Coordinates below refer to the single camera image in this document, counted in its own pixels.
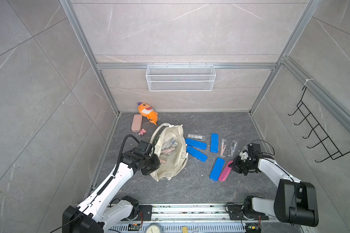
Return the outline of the beige canvas bag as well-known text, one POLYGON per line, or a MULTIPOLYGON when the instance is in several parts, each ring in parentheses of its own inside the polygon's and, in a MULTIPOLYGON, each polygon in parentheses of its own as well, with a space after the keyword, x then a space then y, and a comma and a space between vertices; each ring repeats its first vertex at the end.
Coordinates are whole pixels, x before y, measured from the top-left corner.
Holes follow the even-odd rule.
POLYGON ((150 174, 155 181, 170 180, 185 168, 188 162, 188 153, 186 152, 187 144, 182 125, 161 124, 153 133, 150 143, 153 144, 154 153, 160 160, 159 169, 150 174), (172 137, 178 141, 175 150, 169 154, 161 154, 162 145, 172 137))

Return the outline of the blue compass set case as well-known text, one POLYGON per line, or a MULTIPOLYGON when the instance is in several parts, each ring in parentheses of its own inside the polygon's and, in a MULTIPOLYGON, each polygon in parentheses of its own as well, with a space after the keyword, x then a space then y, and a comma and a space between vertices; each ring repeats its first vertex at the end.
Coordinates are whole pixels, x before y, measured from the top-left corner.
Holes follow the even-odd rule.
POLYGON ((210 151, 213 153, 218 153, 218 149, 219 149, 219 135, 216 133, 212 133, 210 151))

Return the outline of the clear labelled compass case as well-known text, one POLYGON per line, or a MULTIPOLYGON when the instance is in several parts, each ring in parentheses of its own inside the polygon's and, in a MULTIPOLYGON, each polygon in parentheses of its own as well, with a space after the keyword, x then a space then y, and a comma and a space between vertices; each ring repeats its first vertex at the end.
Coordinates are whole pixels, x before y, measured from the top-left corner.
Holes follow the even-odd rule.
POLYGON ((206 141, 206 137, 204 135, 188 134, 187 137, 192 140, 206 141))

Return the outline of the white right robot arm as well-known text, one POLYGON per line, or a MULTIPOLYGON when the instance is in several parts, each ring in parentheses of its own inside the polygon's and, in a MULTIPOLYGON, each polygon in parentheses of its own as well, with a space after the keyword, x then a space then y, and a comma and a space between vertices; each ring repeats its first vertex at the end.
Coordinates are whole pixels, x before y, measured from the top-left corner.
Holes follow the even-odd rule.
POLYGON ((316 227, 319 223, 316 188, 292 176, 275 160, 237 156, 229 167, 243 175, 264 173, 277 187, 275 199, 247 196, 242 207, 243 217, 259 215, 275 217, 292 225, 316 227))

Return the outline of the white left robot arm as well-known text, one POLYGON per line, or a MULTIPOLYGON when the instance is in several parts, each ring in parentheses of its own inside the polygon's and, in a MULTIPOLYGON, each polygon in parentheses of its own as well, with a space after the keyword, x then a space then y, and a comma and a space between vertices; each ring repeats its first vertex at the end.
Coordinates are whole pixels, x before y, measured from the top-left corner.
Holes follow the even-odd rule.
POLYGON ((62 215, 64 233, 104 233, 121 220, 144 220, 139 201, 125 196, 117 203, 114 198, 133 175, 141 171, 149 175, 160 167, 154 146, 146 141, 137 141, 137 146, 124 151, 121 144, 117 163, 112 172, 84 201, 76 207, 69 206, 62 215))

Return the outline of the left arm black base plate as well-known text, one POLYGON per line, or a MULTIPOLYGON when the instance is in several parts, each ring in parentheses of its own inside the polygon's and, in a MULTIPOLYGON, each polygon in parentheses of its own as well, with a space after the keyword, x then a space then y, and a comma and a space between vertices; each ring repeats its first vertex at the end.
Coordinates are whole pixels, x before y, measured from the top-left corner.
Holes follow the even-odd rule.
POLYGON ((133 207, 131 214, 124 221, 150 221, 152 217, 152 205, 137 205, 133 207))

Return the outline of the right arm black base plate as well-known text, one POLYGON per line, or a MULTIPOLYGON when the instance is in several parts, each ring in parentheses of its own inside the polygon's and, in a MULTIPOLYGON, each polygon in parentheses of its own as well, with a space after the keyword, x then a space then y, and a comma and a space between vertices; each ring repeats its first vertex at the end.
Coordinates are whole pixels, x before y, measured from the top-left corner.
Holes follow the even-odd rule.
POLYGON ((243 205, 228 203, 225 205, 225 211, 227 212, 230 220, 269 220, 269 216, 258 212, 248 213, 243 211, 243 205))

